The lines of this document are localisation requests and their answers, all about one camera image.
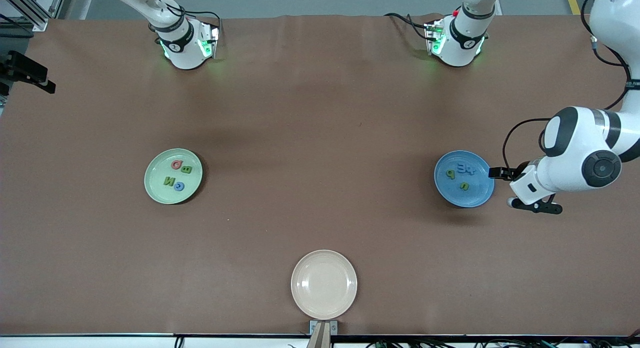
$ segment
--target white plate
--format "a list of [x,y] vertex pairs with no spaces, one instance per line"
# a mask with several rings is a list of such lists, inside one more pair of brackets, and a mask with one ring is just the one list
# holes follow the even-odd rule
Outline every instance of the white plate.
[[291,275],[293,300],[315,319],[329,320],[346,312],[357,290],[354,266],[333,250],[307,254],[297,262]]

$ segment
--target plate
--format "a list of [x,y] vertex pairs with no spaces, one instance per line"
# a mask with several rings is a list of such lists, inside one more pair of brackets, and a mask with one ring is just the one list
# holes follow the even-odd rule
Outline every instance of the plate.
[[436,188],[451,204],[477,207],[489,200],[496,183],[489,178],[489,164],[480,156],[456,150],[436,163],[433,173]]
[[311,318],[336,318],[352,306],[358,289],[354,266],[333,250],[316,250],[297,262],[291,275],[291,294]]
[[176,204],[192,196],[202,182],[202,163],[186,149],[156,156],[144,173],[146,193],[158,203]]

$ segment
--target plate rim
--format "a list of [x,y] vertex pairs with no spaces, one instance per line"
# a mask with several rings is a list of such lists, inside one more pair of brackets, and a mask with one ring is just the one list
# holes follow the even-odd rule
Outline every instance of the plate rim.
[[[156,159],[158,159],[162,154],[167,153],[167,152],[171,152],[171,151],[178,151],[178,152],[186,152],[187,154],[185,155],[192,155],[195,158],[195,161],[198,162],[198,165],[200,167],[200,177],[198,179],[198,186],[196,187],[196,190],[193,191],[193,193],[191,193],[190,195],[187,195],[185,198],[183,198],[182,200],[178,200],[177,202],[160,202],[160,200],[157,200],[153,195],[151,195],[151,193],[149,192],[149,187],[147,186],[147,175],[150,172],[151,169],[151,165],[153,165],[153,163],[156,161]],[[190,151],[189,149],[185,149],[185,148],[171,148],[171,149],[167,149],[163,152],[161,152],[160,154],[157,154],[157,156],[155,156],[155,158],[153,158],[151,160],[151,162],[149,163],[149,165],[146,166],[146,170],[144,171],[144,177],[142,177],[142,183],[144,184],[144,190],[146,191],[146,194],[153,199],[153,201],[158,202],[160,204],[166,204],[166,205],[172,205],[172,204],[178,204],[181,202],[184,202],[185,200],[187,200],[188,198],[190,198],[191,196],[193,196],[195,194],[195,192],[198,190],[198,188],[200,187],[200,184],[202,184],[202,177],[204,175],[204,170],[202,168],[202,161],[200,160],[199,156],[197,154],[195,154],[194,152]]]
[[[294,294],[293,288],[294,288],[294,276],[296,274],[296,271],[298,270],[298,268],[300,267],[300,264],[307,259],[307,257],[313,255],[313,254],[318,254],[321,252],[329,252],[331,254],[335,254],[338,257],[344,259],[347,264],[349,264],[349,268],[350,270],[353,272],[353,276],[354,276],[354,286],[355,286],[355,291],[353,294],[353,297],[351,298],[349,304],[346,306],[346,308],[342,311],[338,311],[336,314],[327,314],[326,316],[314,316],[311,315],[308,309],[304,309],[300,302],[298,302],[298,300],[296,299],[296,294]],[[352,262],[350,262],[349,259],[347,259],[347,257],[345,257],[344,255],[342,255],[339,252],[336,252],[335,250],[331,250],[331,249],[318,249],[318,250],[314,250],[313,252],[309,252],[306,255],[304,255],[304,257],[300,258],[299,261],[297,261],[297,264],[295,264],[295,267],[293,268],[293,271],[291,272],[291,281],[290,281],[290,288],[291,288],[291,296],[293,297],[293,300],[295,301],[295,304],[297,305],[297,307],[302,310],[302,312],[308,316],[310,316],[311,318],[314,319],[320,319],[320,320],[329,320],[329,319],[334,319],[334,318],[338,318],[338,316],[341,316],[342,314],[344,314],[347,310],[350,309],[350,307],[352,307],[352,305],[354,304],[354,301],[356,299],[356,296],[358,295],[358,273],[356,273],[356,270],[354,268],[354,265],[352,264]]]
[[442,159],[446,158],[446,156],[451,155],[451,154],[455,154],[455,153],[460,153],[460,152],[461,152],[461,153],[465,153],[465,154],[471,154],[472,156],[475,156],[476,158],[479,158],[480,160],[482,160],[482,161],[486,164],[486,166],[485,166],[485,168],[486,168],[486,169],[490,169],[490,168],[491,168],[491,166],[489,165],[489,163],[487,163],[487,161],[486,161],[486,160],[484,160],[484,159],[482,158],[482,156],[479,156],[478,154],[476,154],[476,153],[474,153],[474,152],[470,152],[469,150],[460,150],[460,149],[458,149],[458,150],[452,150],[452,151],[450,151],[450,152],[448,152],[448,153],[444,154],[443,156],[441,156],[441,157],[438,159],[438,161],[437,161],[437,163],[436,163],[436,165],[435,165],[435,168],[434,168],[434,170],[433,170],[433,176],[434,176],[434,177],[433,177],[433,181],[434,181],[434,183],[436,184],[436,189],[438,190],[438,193],[439,193],[439,194],[441,195],[441,197],[443,197],[447,202],[450,202],[451,204],[453,204],[453,205],[455,205],[455,206],[465,207],[465,208],[479,207],[479,206],[483,205],[484,203],[489,202],[489,199],[490,199],[490,198],[491,198],[491,196],[494,194],[494,191],[496,190],[496,182],[494,182],[493,180],[491,180],[491,182],[493,182],[493,184],[492,184],[492,187],[491,187],[491,192],[490,192],[490,194],[488,195],[488,197],[487,197],[485,200],[483,200],[482,202],[480,202],[479,204],[477,204],[477,205],[471,205],[471,206],[461,206],[461,205],[459,205],[459,204],[456,204],[456,203],[454,203],[454,202],[452,202],[452,201],[448,200],[447,198],[445,198],[444,194],[442,193],[441,187],[440,187],[440,186],[439,186],[439,184],[438,184],[438,176],[437,176],[437,174],[438,174],[438,164],[439,164],[439,163],[441,163]]

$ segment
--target blue plate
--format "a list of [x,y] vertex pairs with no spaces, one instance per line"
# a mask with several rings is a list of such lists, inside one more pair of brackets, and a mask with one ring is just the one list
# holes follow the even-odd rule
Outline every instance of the blue plate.
[[480,206],[494,193],[489,164],[466,150],[446,153],[438,160],[433,176],[442,197],[459,207]]

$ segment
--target table surface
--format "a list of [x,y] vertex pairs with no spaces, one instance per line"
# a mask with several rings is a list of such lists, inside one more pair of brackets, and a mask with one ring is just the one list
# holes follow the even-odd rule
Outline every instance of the table surface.
[[[146,24],[52,21],[30,43],[57,92],[18,84],[0,119],[0,332],[305,331],[290,276],[320,248],[358,273],[344,334],[637,328],[638,161],[558,195],[560,216],[507,208],[506,182],[459,209],[432,177],[620,94],[578,17],[498,17],[466,68],[390,18],[281,17],[225,22],[218,60],[178,71]],[[541,129],[514,133],[512,165]],[[206,177],[165,206],[142,176],[174,147]]]

